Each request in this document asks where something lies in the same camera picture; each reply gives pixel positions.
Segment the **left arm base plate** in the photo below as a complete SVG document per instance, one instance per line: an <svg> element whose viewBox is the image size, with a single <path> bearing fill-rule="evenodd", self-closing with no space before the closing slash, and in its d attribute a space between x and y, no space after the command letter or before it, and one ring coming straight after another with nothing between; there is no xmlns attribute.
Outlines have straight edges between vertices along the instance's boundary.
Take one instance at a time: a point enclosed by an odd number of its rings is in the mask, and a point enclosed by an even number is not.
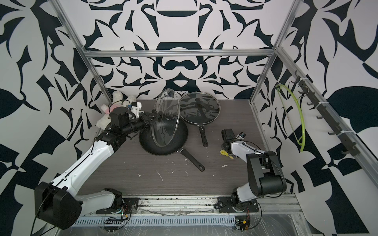
<svg viewBox="0 0 378 236"><path fill-rule="evenodd" d="M117 198L111 207L103 208L97 210L96 214L124 214L131 213L138 209L139 198L128 197L128 198Z"/></svg>

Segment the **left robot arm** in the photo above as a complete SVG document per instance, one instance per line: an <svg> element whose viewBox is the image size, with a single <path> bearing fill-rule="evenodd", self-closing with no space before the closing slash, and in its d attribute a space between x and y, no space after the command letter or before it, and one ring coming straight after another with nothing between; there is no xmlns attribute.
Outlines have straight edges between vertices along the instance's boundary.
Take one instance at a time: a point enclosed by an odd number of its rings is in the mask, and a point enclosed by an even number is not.
<svg viewBox="0 0 378 236"><path fill-rule="evenodd" d="M124 205L120 191L106 188L98 193L78 195L94 171L112 156L130 134L143 131L158 119L158 113L140 112L130 119L126 107L110 113L111 122L95 137L92 146L60 176L41 182L34 190L35 218L59 229L68 229L78 218L101 209L119 211Z"/></svg>

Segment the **white teddy bear pink shirt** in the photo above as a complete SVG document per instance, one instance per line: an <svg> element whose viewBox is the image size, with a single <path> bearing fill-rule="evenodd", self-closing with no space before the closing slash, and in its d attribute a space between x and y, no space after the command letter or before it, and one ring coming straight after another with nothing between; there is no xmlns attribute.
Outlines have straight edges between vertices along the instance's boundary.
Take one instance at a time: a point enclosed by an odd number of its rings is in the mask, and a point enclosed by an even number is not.
<svg viewBox="0 0 378 236"><path fill-rule="evenodd" d="M124 99L123 94L119 91L114 91L112 95L113 101L111 102L111 104L109 106L103 104L100 107L101 110L104 112L104 115L101 119L97 121L96 127L100 128L103 131L110 124L110 113L113 112L114 109L118 107L127 107L132 102L136 102L136 97L134 95L129 96L127 99Z"/></svg>

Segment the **aluminium frame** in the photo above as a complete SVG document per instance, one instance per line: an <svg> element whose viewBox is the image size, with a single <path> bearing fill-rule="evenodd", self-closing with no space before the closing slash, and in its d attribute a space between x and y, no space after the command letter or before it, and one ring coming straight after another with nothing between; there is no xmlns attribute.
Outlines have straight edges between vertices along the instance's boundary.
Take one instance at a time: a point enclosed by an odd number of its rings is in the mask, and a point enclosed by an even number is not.
<svg viewBox="0 0 378 236"><path fill-rule="evenodd" d="M288 15L284 21L283 27L279 33L279 38L272 49L201 49L201 50L110 50L110 51L88 51L81 44L79 36L75 31L73 24L70 22L69 17L60 1L50 1L53 10L56 12L57 17L67 33L69 34L74 46L78 50L79 55L84 61L84 64L89 69L90 73L93 75L96 83L100 87L108 101L111 101L112 96L106 88L103 80L101 79L99 73L95 69L94 64L91 62L91 58L104 58L104 57L193 57L193 56L268 56L269 60L264 67L261 74L262 78L265 78L268 70L272 67L275 58L280 58L283 64L287 67L290 73L295 77L295 70L306 77L303 70L300 69L298 65L290 58L288 53L284 48L281 47L283 42L283 37L287 33L289 27L294 22L296 13L299 10L302 1L294 1L289 9ZM361 154L355 156L354 158L365 171L366 175L371 179L374 185L378 184L378 160L375 158L373 153L368 149L368 147L363 144L362 140L358 138L357 134L354 132L358 146L361 150Z"/></svg>

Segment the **large glass pot lid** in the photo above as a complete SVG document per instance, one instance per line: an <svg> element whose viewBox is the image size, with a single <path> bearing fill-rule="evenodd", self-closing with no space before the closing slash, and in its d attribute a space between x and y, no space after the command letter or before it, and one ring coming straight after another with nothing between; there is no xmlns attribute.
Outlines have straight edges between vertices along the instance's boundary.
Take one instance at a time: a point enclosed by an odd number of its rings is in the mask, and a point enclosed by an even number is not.
<svg viewBox="0 0 378 236"><path fill-rule="evenodd" d="M151 126L152 138L159 147L167 146L173 139L179 123L179 98L173 89L161 92L153 108L157 120Z"/></svg>

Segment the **large black frying pan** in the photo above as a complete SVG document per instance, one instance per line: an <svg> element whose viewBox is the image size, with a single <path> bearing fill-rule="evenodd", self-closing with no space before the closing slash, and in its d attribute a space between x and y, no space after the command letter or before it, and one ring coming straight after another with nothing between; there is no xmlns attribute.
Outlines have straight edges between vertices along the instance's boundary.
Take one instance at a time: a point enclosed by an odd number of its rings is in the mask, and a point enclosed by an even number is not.
<svg viewBox="0 0 378 236"><path fill-rule="evenodd" d="M142 148L146 152L157 156L167 156L174 152L179 152L199 171L204 172L204 165L202 165L184 148L189 135L186 123L182 119L179 119L174 133L172 133L172 130L168 133L166 127L167 125L164 125L163 130L160 133L154 131L153 128L143 130L139 134L139 142Z"/></svg>

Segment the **black wall hook rack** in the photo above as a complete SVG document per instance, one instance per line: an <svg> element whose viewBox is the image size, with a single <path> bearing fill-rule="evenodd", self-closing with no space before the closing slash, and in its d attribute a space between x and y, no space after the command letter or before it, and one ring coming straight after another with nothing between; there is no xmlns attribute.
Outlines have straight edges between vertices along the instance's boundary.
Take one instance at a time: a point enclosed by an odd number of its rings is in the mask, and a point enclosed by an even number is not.
<svg viewBox="0 0 378 236"><path fill-rule="evenodd" d="M338 139L343 144L345 151L342 154L350 154L353 157L361 154L361 150L358 146L356 139L354 138L354 132L347 127L341 117L337 114L335 109L330 105L328 101L321 95L318 89L313 85L311 80L307 77L302 76L298 70L295 70L295 81L302 91L300 94L302 96L308 97L310 100L307 103L308 106L315 108L319 112L317 119L325 120L331 131L328 132L330 136L337 136Z"/></svg>

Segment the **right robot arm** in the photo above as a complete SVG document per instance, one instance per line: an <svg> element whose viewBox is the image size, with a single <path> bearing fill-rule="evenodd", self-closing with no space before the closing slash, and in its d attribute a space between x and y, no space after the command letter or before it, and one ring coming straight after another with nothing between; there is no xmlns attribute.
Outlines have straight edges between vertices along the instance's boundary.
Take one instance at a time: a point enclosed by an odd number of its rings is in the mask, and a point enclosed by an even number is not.
<svg viewBox="0 0 378 236"><path fill-rule="evenodd" d="M221 136L222 150L247 164L248 182L232 194L237 203L251 202L272 194L282 195L286 191L286 180L275 152L261 150L244 140L244 133L235 135L232 129L222 130Z"/></svg>

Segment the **yellow cleaning cloth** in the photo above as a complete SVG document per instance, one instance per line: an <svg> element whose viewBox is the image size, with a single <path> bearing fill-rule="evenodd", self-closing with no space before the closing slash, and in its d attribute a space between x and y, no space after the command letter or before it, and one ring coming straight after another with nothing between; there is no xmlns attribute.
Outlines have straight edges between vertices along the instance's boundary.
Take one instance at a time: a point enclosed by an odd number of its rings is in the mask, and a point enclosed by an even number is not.
<svg viewBox="0 0 378 236"><path fill-rule="evenodd" d="M226 157L229 157L230 159L234 159L234 157L232 155L230 155L226 150L222 149L220 151L220 154L223 155L223 156L226 156Z"/></svg>

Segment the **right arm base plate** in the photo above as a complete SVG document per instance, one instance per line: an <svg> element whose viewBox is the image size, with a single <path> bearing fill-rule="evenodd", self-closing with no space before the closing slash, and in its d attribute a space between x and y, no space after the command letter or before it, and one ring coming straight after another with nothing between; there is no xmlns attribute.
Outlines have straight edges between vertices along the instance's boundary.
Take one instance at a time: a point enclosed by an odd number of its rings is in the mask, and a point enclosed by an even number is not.
<svg viewBox="0 0 378 236"><path fill-rule="evenodd" d="M220 213L247 213L259 212L259 206L256 200L249 202L239 202L234 197L218 197L214 209Z"/></svg>

